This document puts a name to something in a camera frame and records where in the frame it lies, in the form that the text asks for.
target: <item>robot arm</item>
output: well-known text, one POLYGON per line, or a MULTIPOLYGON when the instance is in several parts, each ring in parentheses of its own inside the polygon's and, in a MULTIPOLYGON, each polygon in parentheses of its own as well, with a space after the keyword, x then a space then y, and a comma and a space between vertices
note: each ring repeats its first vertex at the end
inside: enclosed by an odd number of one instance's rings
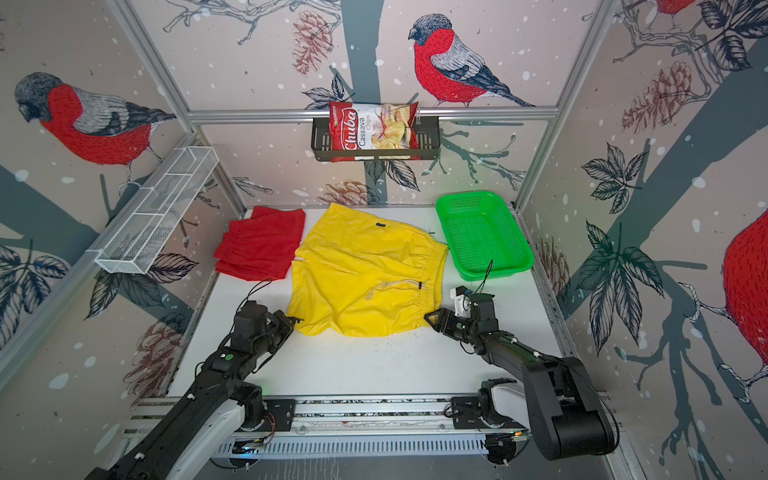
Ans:
POLYGON ((245 378, 259 357, 277 352, 296 321, 279 310, 272 314, 264 305, 245 302, 235 315, 233 332, 208 356, 184 397, 112 468, 95 468, 86 480, 193 478, 232 432, 263 421, 261 387, 245 378))
POLYGON ((434 330, 472 344, 475 353, 512 374, 525 388, 523 397, 508 384, 494 381, 487 386, 490 393, 481 390, 481 397, 490 396, 496 412, 529 427, 536 446, 548 460, 612 452, 617 438, 614 443, 603 401, 591 386, 581 360, 545 355, 499 330, 493 295, 472 293, 467 297, 468 319, 447 309, 429 313, 424 319, 434 330))

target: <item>green basket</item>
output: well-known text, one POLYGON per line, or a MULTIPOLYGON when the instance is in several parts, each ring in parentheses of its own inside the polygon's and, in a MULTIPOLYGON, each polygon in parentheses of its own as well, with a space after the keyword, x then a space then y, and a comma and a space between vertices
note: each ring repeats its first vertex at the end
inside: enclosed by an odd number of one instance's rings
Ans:
POLYGON ((437 200, 438 217, 453 263, 464 280, 510 276, 533 266, 531 247, 503 199, 492 192, 446 195, 437 200))

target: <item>yellow shorts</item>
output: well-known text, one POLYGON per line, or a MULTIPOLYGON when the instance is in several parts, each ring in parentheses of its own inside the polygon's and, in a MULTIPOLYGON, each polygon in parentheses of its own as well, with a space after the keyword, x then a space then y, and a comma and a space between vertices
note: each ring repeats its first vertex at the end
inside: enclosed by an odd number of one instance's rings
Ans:
POLYGON ((331 204, 293 261, 288 315, 304 335, 328 327, 387 336, 428 326, 440 308, 448 246, 405 223, 331 204))

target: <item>chip bag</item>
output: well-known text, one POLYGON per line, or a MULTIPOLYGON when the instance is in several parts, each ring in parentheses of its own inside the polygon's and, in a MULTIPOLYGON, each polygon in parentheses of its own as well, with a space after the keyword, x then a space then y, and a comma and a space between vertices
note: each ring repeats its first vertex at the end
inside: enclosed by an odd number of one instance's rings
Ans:
MULTIPOLYGON (((400 150, 419 148, 413 120, 419 103, 407 105, 330 102, 332 150, 400 150)), ((382 159, 418 160, 386 156, 382 159)), ((332 161, 373 160, 373 157, 334 157, 332 161)))

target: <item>white wire shelf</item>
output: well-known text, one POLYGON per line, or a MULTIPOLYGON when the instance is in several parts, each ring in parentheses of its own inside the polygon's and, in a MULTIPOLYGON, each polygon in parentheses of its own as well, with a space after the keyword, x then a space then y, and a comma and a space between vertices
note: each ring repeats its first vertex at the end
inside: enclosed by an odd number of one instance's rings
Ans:
POLYGON ((97 257, 109 273, 146 273, 219 163, 212 147, 185 147, 174 154, 160 180, 140 188, 146 197, 97 257))

